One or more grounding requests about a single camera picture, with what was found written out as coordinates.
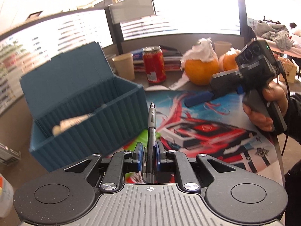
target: person's arm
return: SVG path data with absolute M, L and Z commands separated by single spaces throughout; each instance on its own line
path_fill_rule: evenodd
M 269 89 L 263 89 L 262 94 L 267 101 L 276 101 L 284 120 L 288 126 L 285 134 L 289 135 L 301 143 L 301 95 L 295 94 L 290 100 L 287 98 L 282 87 L 272 85 Z M 270 132 L 272 130 L 273 120 L 261 113 L 254 112 L 249 106 L 243 105 L 244 112 L 248 115 L 250 121 L 261 130 Z

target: can top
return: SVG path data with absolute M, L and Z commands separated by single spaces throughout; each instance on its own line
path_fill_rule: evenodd
M 143 52 L 154 52 L 159 51 L 161 48 L 160 46 L 154 46 L 154 47 L 144 47 L 142 50 Z

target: black sleeve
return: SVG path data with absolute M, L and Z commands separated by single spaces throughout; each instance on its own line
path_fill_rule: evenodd
M 301 144 L 301 95 L 294 94 L 288 99 L 288 109 L 284 116 L 287 124 L 285 134 Z

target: open box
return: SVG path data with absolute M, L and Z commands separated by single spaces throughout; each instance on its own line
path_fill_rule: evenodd
M 143 86 L 117 77 L 98 43 L 59 54 L 21 79 L 34 118 L 30 153 L 48 171 L 94 153 L 104 156 L 147 129 Z M 93 113 L 53 136 L 64 119 Z

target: box lid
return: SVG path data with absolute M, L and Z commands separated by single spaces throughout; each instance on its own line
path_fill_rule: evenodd
M 30 112 L 37 119 L 77 92 L 112 77 L 100 45 L 92 42 L 51 58 L 22 76 L 20 83 Z

